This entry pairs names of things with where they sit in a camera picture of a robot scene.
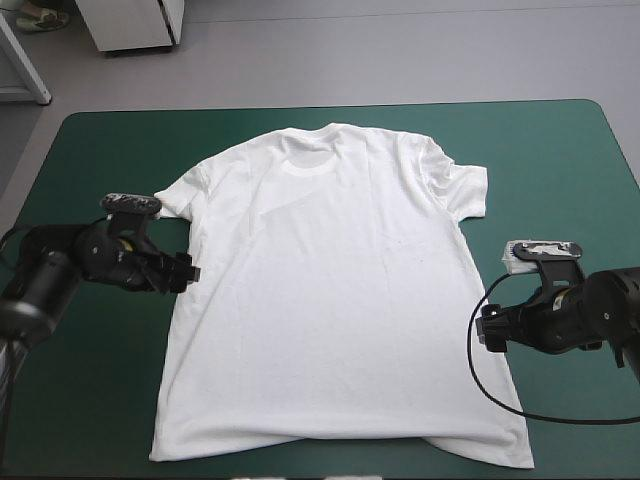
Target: t-shirt sleeve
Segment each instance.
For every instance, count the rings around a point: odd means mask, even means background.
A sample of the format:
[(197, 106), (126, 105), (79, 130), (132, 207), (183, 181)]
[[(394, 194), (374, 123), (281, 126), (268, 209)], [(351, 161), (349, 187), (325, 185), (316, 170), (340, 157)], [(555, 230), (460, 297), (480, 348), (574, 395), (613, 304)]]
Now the t-shirt sleeve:
[(155, 193), (162, 202), (161, 217), (181, 217), (193, 220), (193, 203), (207, 191), (207, 177), (202, 164), (189, 169), (167, 189)]
[(486, 168), (456, 165), (429, 137), (425, 137), (419, 163), (428, 190), (457, 222), (467, 217), (484, 217)]

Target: green tabletop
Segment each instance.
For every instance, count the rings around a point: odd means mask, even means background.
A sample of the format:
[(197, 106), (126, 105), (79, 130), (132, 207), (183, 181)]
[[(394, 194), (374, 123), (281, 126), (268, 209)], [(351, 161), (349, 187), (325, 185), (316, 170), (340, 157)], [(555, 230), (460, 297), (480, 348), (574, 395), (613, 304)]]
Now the green tabletop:
[[(55, 139), (20, 223), (85, 223), (107, 192), (152, 194), (203, 158), (267, 131), (330, 122), (419, 132), (460, 164), (489, 171), (487, 216), (463, 222), (485, 283), (504, 272), (510, 239), (577, 241), (586, 272), (640, 263), (638, 187), (600, 107), (587, 100), (259, 110), (79, 113)], [(188, 224), (153, 222), (173, 253)], [(0, 284), (9, 276), (0, 273)], [(519, 277), (495, 300), (523, 301)], [(147, 459), (174, 296), (84, 284), (16, 385), (5, 475), (238, 477), (640, 477), (640, 425), (529, 422), (530, 471), (445, 453), (419, 439), (302, 440), (181, 462)], [(508, 354), (523, 405), (574, 417), (640, 414), (640, 387), (608, 348)]]

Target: cable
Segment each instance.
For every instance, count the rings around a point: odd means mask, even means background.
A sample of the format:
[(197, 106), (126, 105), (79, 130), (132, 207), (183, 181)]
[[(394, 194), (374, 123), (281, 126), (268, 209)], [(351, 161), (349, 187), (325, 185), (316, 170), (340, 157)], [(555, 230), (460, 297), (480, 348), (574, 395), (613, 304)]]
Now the cable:
[(13, 235), (18, 233), (20, 230), (29, 230), (30, 228), (31, 225), (14, 225), (9, 230), (7, 230), (7, 233), (5, 233), (2, 238), (0, 238), (0, 264), (4, 265), (12, 272), (16, 271), (16, 267), (7, 262), (7, 260), (2, 256), (2, 251), (4, 250), (4, 247), (7, 246), (7, 242)]
[(471, 333), (473, 330), (473, 322), (475, 321), (476, 314), (480, 309), (482, 303), (489, 298), (491, 292), (504, 280), (509, 278), (511, 275), (504, 274), (500, 278), (498, 278), (495, 282), (491, 284), (491, 286), (487, 289), (483, 297), (476, 304), (476, 307), (473, 309), (473, 313), (471, 314), (471, 319), (469, 320), (469, 328), (467, 329), (467, 360), (469, 362), (469, 370), (471, 371), (471, 376), (473, 380), (476, 382), (476, 385), (480, 389), (480, 391), (491, 400), (493, 403), (502, 407), (508, 412), (513, 413), (514, 415), (519, 415), (521, 417), (529, 418), (531, 420), (541, 420), (543, 422), (551, 422), (551, 423), (563, 423), (568, 425), (627, 425), (630, 423), (638, 423), (640, 422), (640, 416), (637, 417), (628, 417), (628, 418), (614, 418), (614, 419), (576, 419), (576, 418), (562, 418), (562, 417), (549, 417), (547, 415), (538, 415), (537, 413), (525, 412), (523, 410), (516, 410), (513, 407), (501, 402), (493, 395), (491, 395), (487, 389), (484, 387), (480, 379), (478, 378), (478, 374), (476, 373), (476, 369), (473, 366), (473, 358), (471, 355)]

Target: white cabinet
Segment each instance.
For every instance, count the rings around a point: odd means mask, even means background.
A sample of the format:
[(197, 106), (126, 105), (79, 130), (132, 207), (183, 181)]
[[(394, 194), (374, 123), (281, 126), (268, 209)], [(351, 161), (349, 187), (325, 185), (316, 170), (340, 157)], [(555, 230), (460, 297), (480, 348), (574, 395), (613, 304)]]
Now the white cabinet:
[(100, 51), (180, 43), (184, 0), (76, 0)]

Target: shoe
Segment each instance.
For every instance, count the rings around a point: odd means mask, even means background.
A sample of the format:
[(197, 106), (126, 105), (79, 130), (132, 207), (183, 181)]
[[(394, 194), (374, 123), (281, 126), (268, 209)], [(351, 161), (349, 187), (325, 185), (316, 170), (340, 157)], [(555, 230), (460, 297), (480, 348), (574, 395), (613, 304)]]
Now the shoe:
[(16, 20), (16, 27), (23, 32), (51, 32), (66, 27), (68, 23), (68, 13), (43, 8), (40, 18), (20, 17)]

